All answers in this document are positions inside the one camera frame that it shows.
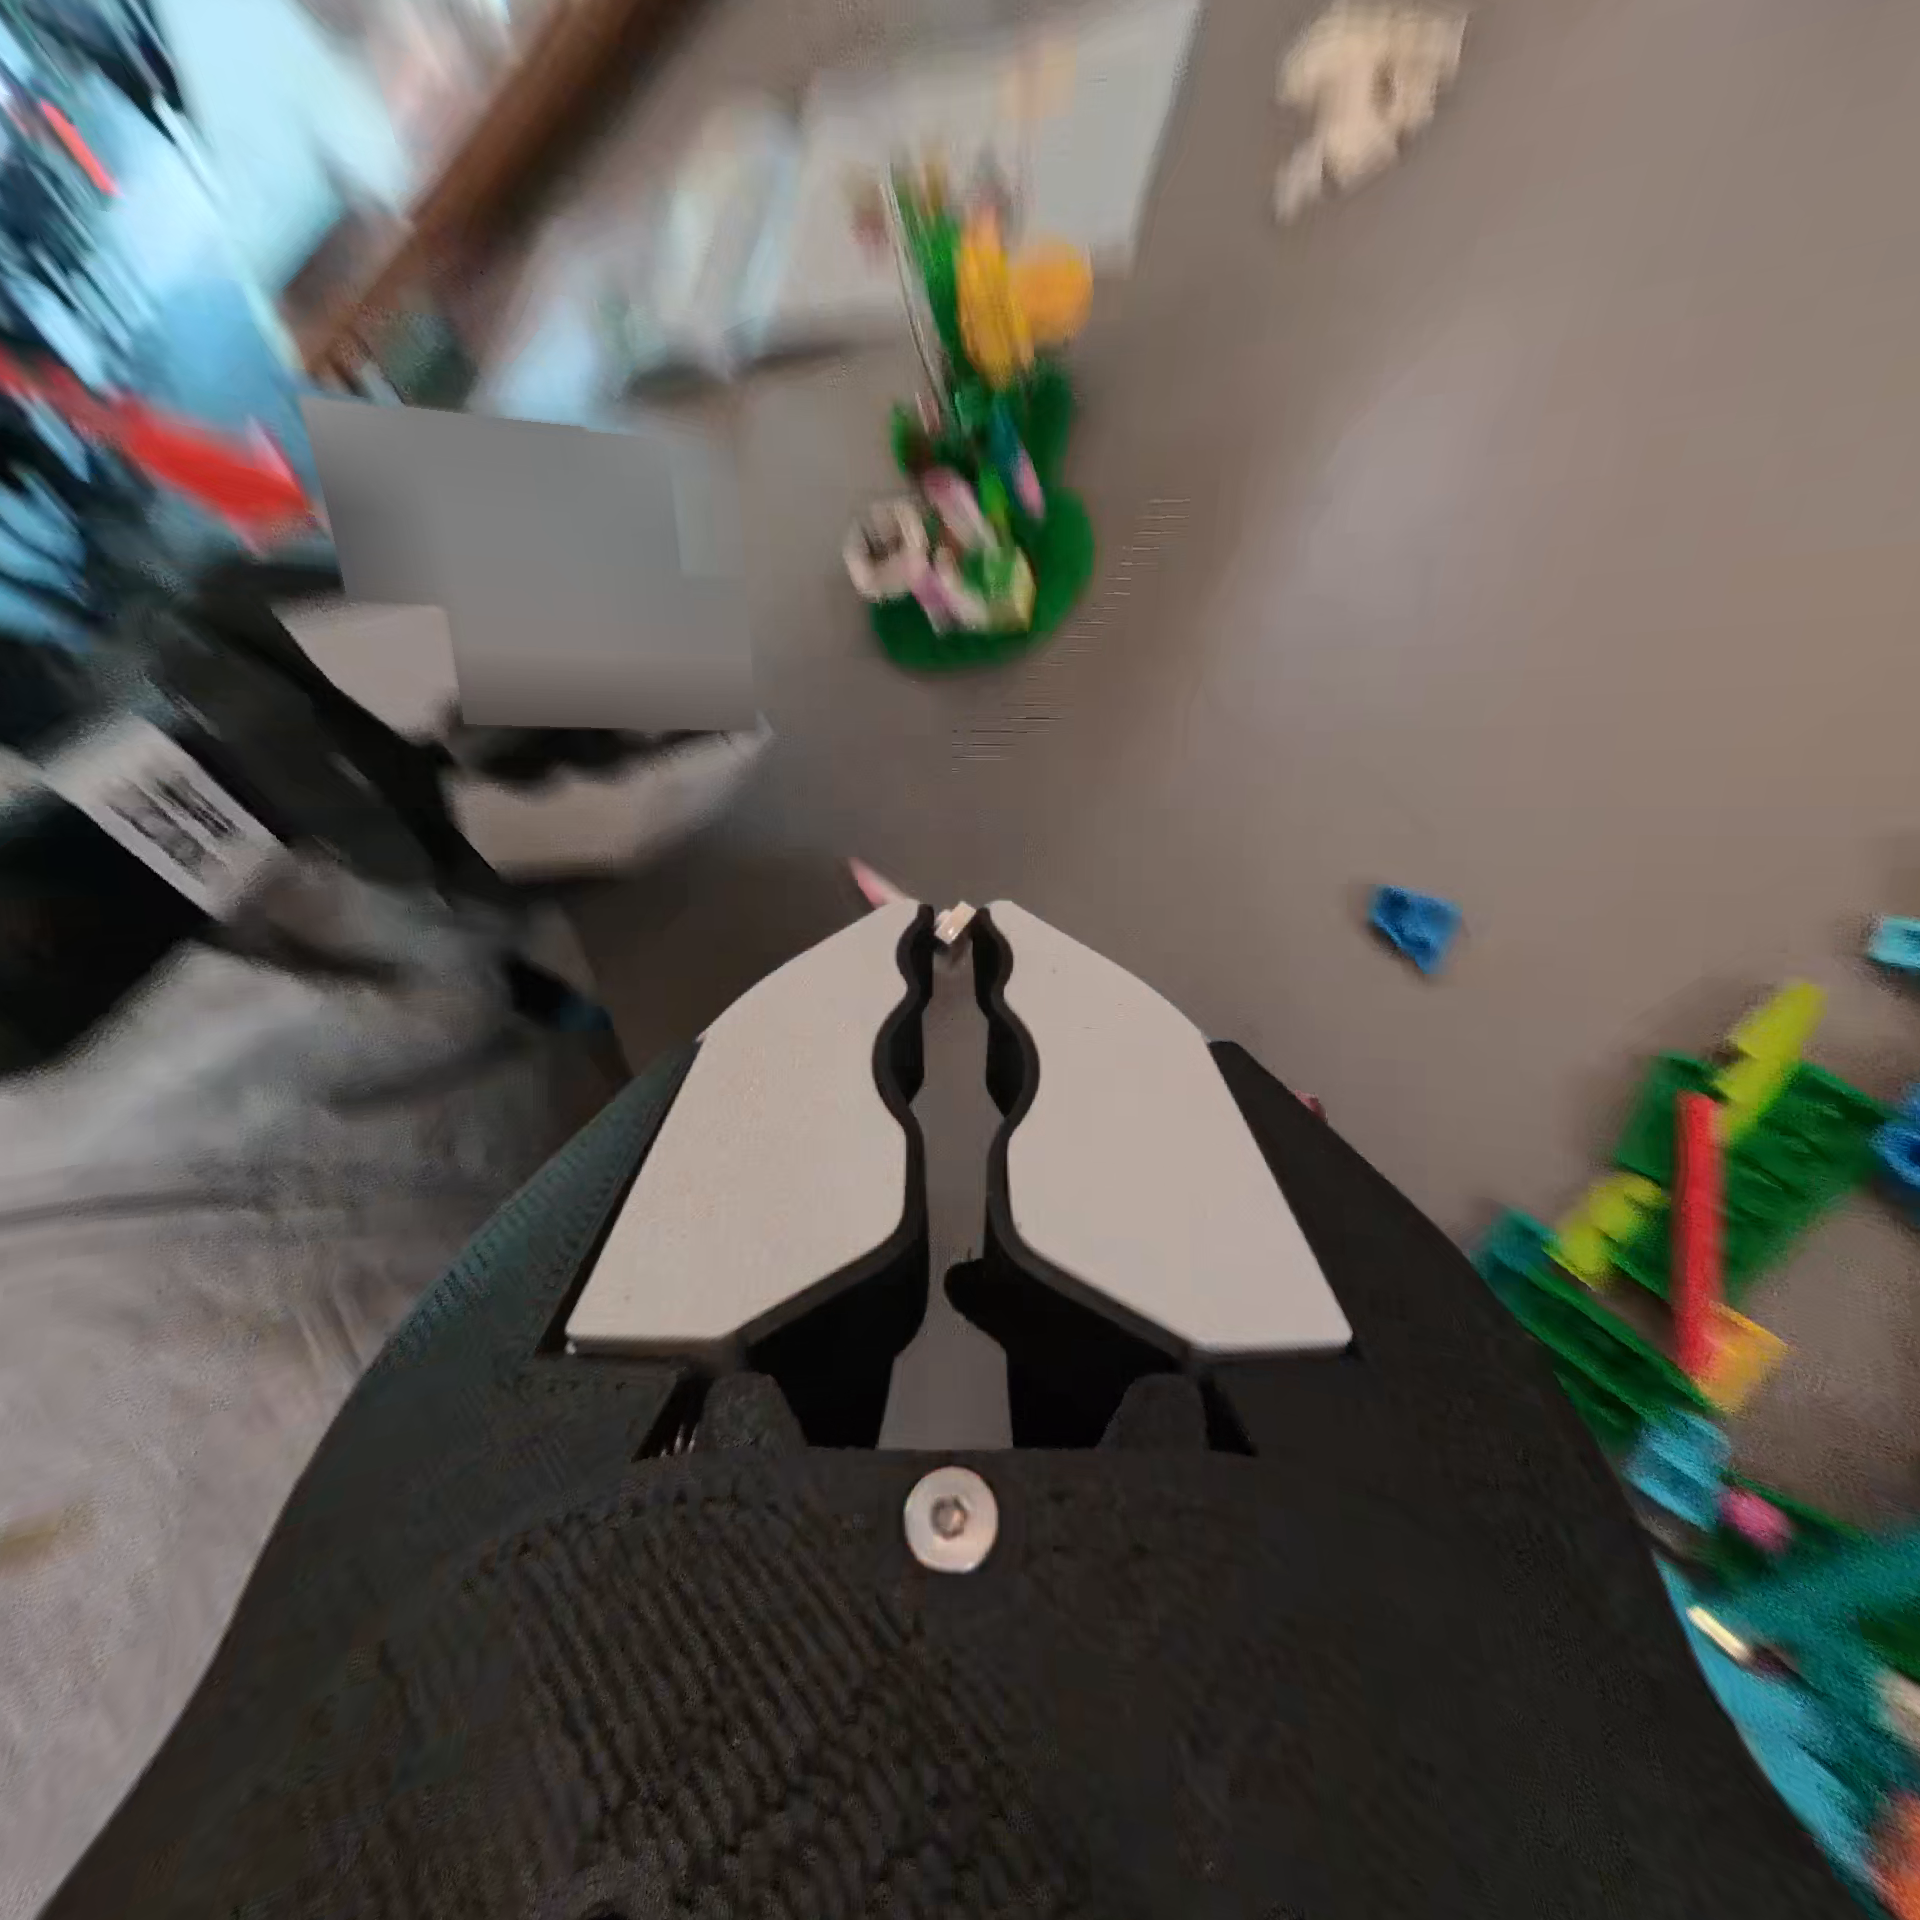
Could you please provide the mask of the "white lego build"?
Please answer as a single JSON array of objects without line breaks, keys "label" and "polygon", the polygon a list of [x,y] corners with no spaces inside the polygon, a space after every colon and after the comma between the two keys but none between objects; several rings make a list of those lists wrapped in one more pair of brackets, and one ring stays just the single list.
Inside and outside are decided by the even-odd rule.
[{"label": "white lego build", "polygon": [[1302,135],[1271,186],[1278,223],[1385,174],[1458,76],[1469,18],[1428,3],[1330,3],[1276,68]]}]

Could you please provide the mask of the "lego flower model green base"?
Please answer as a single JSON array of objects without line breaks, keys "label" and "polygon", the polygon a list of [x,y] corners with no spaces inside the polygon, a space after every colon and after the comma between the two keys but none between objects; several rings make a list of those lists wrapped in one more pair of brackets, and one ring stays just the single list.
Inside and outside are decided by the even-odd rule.
[{"label": "lego flower model green base", "polygon": [[989,162],[965,187],[931,155],[891,164],[853,200],[853,232],[893,267],[920,386],[889,414],[898,485],[851,520],[841,567],[893,666],[1013,660],[1091,583],[1091,518],[1063,477],[1091,262],[1021,238]]}]

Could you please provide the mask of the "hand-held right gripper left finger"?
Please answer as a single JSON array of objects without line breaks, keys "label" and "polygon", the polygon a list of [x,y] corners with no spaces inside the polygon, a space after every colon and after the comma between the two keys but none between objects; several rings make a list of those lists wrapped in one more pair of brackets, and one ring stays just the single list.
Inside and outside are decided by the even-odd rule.
[{"label": "hand-held right gripper left finger", "polygon": [[884,1416],[929,1294],[933,950],[929,906],[875,906],[708,1023],[584,1267],[570,1354],[762,1374],[802,1419]]}]

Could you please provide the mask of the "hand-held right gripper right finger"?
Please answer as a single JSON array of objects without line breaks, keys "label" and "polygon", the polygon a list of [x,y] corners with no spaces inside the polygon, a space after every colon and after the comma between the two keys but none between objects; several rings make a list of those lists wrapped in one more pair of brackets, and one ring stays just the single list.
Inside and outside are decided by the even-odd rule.
[{"label": "hand-held right gripper right finger", "polygon": [[970,1322],[1012,1417],[1108,1419],[1152,1375],[1354,1339],[1205,1032],[1031,909],[972,929],[987,1152]]}]

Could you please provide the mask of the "white instruction booklet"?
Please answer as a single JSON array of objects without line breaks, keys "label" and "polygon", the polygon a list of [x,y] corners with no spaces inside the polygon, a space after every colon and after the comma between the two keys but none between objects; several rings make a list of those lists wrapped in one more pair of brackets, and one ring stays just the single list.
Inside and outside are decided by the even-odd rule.
[{"label": "white instruction booklet", "polygon": [[929,66],[819,81],[795,112],[712,108],[647,222],[608,330],[634,387],[724,381],[903,322],[886,189],[931,162],[965,206],[979,189],[1019,238],[1060,238],[1099,267],[1138,243],[1162,108],[1079,69]]}]

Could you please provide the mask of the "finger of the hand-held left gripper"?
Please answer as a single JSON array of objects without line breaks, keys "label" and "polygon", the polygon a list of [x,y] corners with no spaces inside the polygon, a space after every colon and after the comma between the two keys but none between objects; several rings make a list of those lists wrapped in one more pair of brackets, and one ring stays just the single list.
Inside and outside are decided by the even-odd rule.
[{"label": "finger of the hand-held left gripper", "polygon": [[331,688],[392,731],[439,740],[458,721],[458,661],[441,608],[306,597],[281,602],[281,625]]},{"label": "finger of the hand-held left gripper", "polygon": [[445,812],[503,880],[601,880],[641,870],[712,828],[773,741],[770,724],[736,731],[598,731],[555,755],[557,738],[517,733],[534,771],[491,761],[445,765]]}]

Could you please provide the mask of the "small blue lego piece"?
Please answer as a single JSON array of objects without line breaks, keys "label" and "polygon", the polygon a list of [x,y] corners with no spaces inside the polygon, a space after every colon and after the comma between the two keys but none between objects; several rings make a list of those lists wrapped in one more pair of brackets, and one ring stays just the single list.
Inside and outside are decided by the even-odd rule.
[{"label": "small blue lego piece", "polygon": [[1415,971],[1438,975],[1462,931],[1462,908],[1452,900],[1380,882],[1365,903],[1369,931]]}]

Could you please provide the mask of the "pile of colourful lego bricks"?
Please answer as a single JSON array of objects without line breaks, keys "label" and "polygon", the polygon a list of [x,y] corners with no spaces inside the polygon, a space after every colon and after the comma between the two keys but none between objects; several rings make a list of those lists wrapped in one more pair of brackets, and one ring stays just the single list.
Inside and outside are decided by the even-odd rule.
[{"label": "pile of colourful lego bricks", "polygon": [[1917,1536],[1842,1524],[1732,1461],[1785,1344],[1741,1304],[1859,1187],[1916,1218],[1916,1087],[1809,1059],[1793,979],[1708,1058],[1658,1054],[1603,1174],[1547,1225],[1503,1211],[1474,1265],[1541,1348],[1642,1526],[1746,1752],[1870,1915],[1917,1905]]}]

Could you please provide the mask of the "pink and white lego piece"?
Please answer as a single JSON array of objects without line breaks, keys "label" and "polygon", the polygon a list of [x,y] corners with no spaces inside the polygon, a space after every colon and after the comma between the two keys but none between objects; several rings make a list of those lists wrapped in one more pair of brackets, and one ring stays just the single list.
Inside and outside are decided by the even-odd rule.
[{"label": "pink and white lego piece", "polygon": [[[924,903],[908,888],[880,873],[860,858],[847,858],[845,871],[851,877],[860,897],[870,908],[886,908],[895,903],[917,908]],[[976,908],[970,901],[954,901],[938,908],[931,918],[931,936],[939,948],[956,950],[972,936],[974,919]]]}]

